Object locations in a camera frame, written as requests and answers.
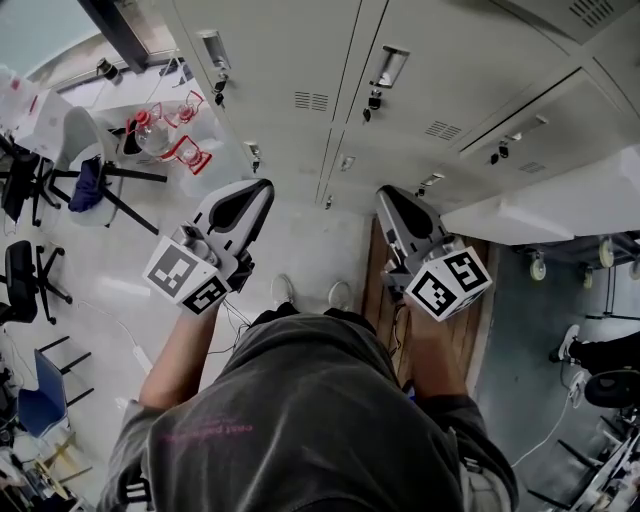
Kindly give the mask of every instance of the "shoe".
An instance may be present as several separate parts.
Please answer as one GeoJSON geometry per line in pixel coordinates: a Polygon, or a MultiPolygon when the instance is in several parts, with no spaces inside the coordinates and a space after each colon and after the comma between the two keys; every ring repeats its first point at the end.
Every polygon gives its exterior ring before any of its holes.
{"type": "Polygon", "coordinates": [[[351,287],[344,281],[338,281],[329,290],[329,306],[341,311],[348,311],[353,301],[351,287]]]}
{"type": "Polygon", "coordinates": [[[293,304],[293,286],[286,275],[278,274],[271,281],[271,298],[276,308],[285,302],[293,304]]]}
{"type": "Polygon", "coordinates": [[[560,361],[568,361],[571,364],[578,362],[577,359],[569,355],[569,347],[574,341],[578,341],[578,334],[580,334],[580,326],[572,325],[567,329],[564,335],[564,340],[557,349],[554,349],[549,354],[549,360],[552,363],[558,363],[560,361]]]}

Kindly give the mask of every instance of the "blue chair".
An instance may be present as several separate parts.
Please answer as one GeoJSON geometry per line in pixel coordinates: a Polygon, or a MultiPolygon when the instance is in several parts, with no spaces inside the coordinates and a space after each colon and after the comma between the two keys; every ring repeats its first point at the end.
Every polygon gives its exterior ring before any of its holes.
{"type": "Polygon", "coordinates": [[[36,359],[38,389],[35,391],[21,389],[18,393],[18,418],[27,432],[34,437],[42,436],[52,426],[63,420],[67,416],[68,406],[82,400],[94,390],[91,388],[67,402],[63,376],[89,357],[91,352],[87,352],[64,368],[54,365],[43,352],[68,339],[69,336],[65,336],[40,350],[33,351],[36,359]]]}

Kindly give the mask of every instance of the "caster wheel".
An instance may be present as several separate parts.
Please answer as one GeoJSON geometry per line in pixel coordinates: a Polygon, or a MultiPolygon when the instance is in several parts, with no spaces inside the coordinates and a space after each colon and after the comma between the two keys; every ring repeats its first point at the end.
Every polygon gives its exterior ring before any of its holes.
{"type": "Polygon", "coordinates": [[[590,290],[593,286],[593,270],[588,269],[584,272],[584,281],[582,281],[582,286],[585,290],[590,290]]]}
{"type": "Polygon", "coordinates": [[[629,267],[629,277],[634,281],[640,280],[640,259],[635,260],[629,267]]]}
{"type": "Polygon", "coordinates": [[[544,264],[544,261],[542,261],[542,259],[535,258],[531,262],[529,273],[531,274],[531,279],[533,279],[534,281],[542,281],[547,275],[547,266],[544,264]]]}
{"type": "Polygon", "coordinates": [[[604,238],[600,242],[598,248],[598,256],[600,256],[600,263],[604,268],[611,268],[615,263],[615,256],[613,255],[613,242],[611,238],[604,238]]]}

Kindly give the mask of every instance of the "hand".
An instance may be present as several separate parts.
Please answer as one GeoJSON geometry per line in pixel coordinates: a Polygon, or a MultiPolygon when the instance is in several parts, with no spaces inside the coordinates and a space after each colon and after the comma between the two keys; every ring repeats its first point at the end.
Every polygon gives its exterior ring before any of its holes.
{"type": "Polygon", "coordinates": [[[438,322],[407,294],[404,295],[404,303],[409,308],[414,333],[446,339],[449,333],[446,322],[438,322]]]}

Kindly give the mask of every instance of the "person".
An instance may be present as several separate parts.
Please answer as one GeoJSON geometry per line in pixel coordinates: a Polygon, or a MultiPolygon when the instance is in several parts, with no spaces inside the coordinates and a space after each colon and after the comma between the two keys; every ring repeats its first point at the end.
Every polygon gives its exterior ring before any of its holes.
{"type": "Polygon", "coordinates": [[[577,364],[591,375],[634,369],[640,370],[640,332],[610,341],[580,341],[580,326],[572,325],[557,349],[549,354],[551,362],[577,364]]]}
{"type": "Polygon", "coordinates": [[[506,503],[491,510],[515,510],[514,474],[467,394],[446,324],[407,300],[414,402],[373,327],[348,311],[347,283],[332,287],[324,315],[299,313],[284,275],[271,290],[276,310],[200,393],[217,312],[181,314],[128,405],[99,510],[143,499],[161,512],[462,511],[489,494],[506,503]]]}

